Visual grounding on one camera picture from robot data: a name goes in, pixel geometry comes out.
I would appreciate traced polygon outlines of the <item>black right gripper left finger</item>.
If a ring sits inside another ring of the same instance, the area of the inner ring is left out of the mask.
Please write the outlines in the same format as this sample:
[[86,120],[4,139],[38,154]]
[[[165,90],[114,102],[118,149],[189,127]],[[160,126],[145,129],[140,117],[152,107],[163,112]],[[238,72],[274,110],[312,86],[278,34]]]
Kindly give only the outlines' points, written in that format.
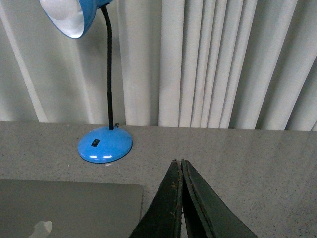
[[179,238],[182,220],[183,172],[173,160],[131,238]]

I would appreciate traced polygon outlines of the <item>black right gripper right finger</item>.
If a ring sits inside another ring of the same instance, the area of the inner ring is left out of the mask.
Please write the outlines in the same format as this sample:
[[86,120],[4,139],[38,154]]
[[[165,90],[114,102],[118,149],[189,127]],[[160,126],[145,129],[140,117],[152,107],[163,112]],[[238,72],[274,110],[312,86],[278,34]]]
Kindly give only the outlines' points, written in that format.
[[183,171],[182,207],[189,238],[256,238],[188,160]]

